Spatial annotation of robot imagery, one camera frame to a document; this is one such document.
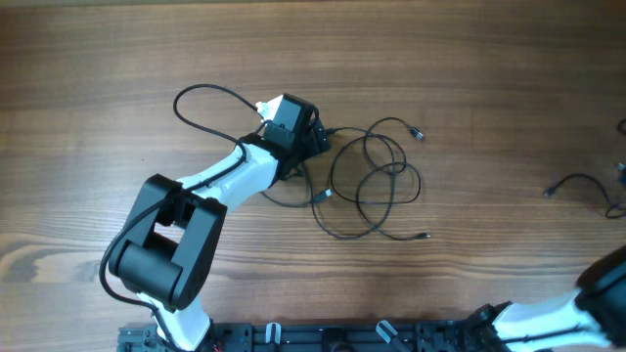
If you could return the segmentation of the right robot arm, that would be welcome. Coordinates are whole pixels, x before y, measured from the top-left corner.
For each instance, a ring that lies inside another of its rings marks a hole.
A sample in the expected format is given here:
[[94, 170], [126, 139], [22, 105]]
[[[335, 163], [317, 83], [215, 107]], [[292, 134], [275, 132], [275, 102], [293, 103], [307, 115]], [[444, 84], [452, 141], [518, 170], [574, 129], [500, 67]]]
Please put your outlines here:
[[625, 248], [587, 268], [575, 289], [539, 303], [486, 305], [463, 321], [466, 351], [625, 346]]

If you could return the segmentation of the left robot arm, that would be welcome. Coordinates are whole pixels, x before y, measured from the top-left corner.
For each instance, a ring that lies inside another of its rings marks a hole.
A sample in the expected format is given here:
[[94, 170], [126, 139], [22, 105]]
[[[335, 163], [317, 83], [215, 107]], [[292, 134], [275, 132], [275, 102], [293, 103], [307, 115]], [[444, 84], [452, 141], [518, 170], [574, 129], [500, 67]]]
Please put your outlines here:
[[150, 309], [169, 350], [195, 351], [211, 339], [199, 292], [227, 213], [324, 149], [319, 111], [311, 103], [283, 94], [255, 109], [262, 130], [237, 139], [223, 160], [178, 180], [150, 177], [103, 255], [103, 289], [120, 300], [107, 282], [108, 275], [119, 278], [135, 294], [130, 304]]

